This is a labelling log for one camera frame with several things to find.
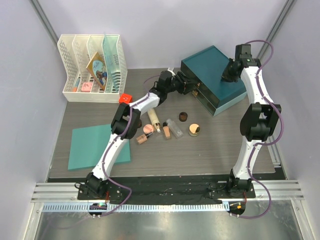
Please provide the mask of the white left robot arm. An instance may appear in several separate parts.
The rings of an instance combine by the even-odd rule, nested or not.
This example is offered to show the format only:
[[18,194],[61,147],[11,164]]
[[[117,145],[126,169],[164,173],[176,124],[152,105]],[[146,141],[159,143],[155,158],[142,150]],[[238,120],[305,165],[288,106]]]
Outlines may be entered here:
[[146,95],[132,103],[120,103],[111,122],[111,135],[107,146],[93,170],[88,173],[84,183],[78,186],[78,192],[100,200],[107,195],[107,184],[112,183],[132,194],[130,187],[121,185],[110,178],[112,167],[123,146],[132,139],[140,123],[141,116],[148,110],[161,105],[169,93],[186,95],[197,88],[198,81],[184,75],[164,70]]

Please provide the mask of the small beige concealer tube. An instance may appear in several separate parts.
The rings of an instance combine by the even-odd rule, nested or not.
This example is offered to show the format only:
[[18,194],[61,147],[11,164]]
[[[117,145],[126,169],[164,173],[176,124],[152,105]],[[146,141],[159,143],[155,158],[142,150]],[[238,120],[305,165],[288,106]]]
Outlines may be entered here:
[[139,145],[145,143],[149,137],[151,137],[153,135],[153,132],[149,132],[149,133],[145,133],[142,134],[141,136],[136,138],[136,141]]

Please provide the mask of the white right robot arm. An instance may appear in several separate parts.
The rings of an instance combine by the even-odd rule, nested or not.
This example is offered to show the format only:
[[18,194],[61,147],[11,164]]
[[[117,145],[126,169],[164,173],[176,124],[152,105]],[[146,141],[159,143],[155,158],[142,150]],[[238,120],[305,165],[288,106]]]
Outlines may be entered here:
[[229,82],[241,79],[249,99],[249,106],[240,121],[240,153],[225,186],[226,193],[236,198],[251,190],[252,170],[258,153],[273,135],[282,108],[279,104],[274,104],[268,94],[260,60],[248,53],[231,58],[223,71],[222,79]]

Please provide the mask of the cream gold pump bottle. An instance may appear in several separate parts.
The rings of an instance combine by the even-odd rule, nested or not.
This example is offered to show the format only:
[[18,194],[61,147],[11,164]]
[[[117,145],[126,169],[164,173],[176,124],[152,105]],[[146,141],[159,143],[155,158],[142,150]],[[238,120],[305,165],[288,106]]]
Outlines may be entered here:
[[148,117],[150,119],[151,125],[153,126],[154,130],[158,133],[161,132],[161,124],[159,118],[155,112],[154,108],[151,108],[147,111]]

